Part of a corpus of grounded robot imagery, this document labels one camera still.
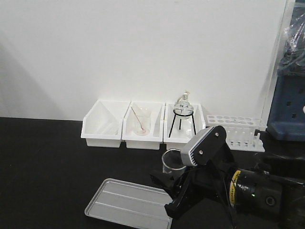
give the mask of black metal tripod stand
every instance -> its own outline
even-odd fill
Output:
[[[171,137],[171,134],[172,134],[172,130],[173,130],[173,124],[175,123],[175,119],[176,119],[176,115],[177,116],[180,116],[180,117],[189,117],[189,116],[192,116],[192,121],[193,121],[193,127],[194,127],[194,133],[196,135],[196,129],[195,129],[195,122],[194,122],[194,111],[191,113],[191,114],[177,114],[175,112],[175,110],[173,110],[173,113],[175,114],[175,116],[173,117],[173,123],[172,123],[172,127],[171,127],[171,131],[170,131],[170,135],[169,137]],[[179,122],[179,130],[181,130],[181,119],[180,119],[180,122]]]

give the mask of robotic arm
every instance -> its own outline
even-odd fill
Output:
[[[173,199],[165,205],[168,216],[178,219],[203,198],[219,202],[236,228],[236,212],[280,221],[287,229],[305,228],[303,181],[270,175],[267,164],[240,169],[226,144],[222,126],[201,130],[181,150],[187,170],[174,179],[159,171],[152,181]]]

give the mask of plastic bag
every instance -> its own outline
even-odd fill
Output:
[[[295,4],[285,34],[287,42],[278,74],[305,76],[305,3]]]

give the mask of white wall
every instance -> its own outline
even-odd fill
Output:
[[[81,120],[98,98],[260,118],[286,0],[0,0],[0,115]]]

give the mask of blue plastic container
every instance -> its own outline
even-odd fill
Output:
[[[267,131],[278,140],[305,141],[305,77],[277,79]]]

